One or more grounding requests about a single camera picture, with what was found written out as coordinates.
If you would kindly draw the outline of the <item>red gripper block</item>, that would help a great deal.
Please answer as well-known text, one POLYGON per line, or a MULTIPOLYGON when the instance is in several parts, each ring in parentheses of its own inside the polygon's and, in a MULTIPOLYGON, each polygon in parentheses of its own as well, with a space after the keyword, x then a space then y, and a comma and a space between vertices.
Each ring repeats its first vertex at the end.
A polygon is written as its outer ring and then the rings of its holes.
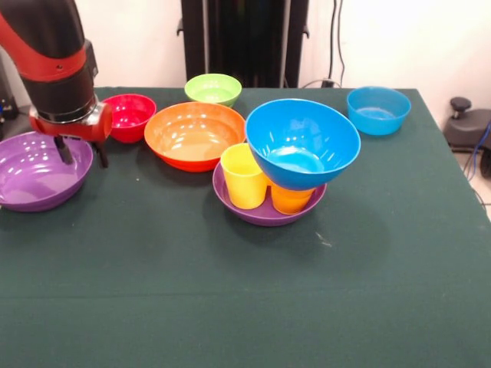
POLYGON ((94 142, 94 152, 97 154, 100 166, 109 166, 104 141, 112 129, 112 107, 106 103, 98 103, 94 110, 81 120, 67 123, 55 123, 41 118, 34 107, 29 110, 31 127, 45 135, 54 136, 54 144, 61 161, 66 165, 73 163, 71 152, 63 137, 82 139, 94 142))

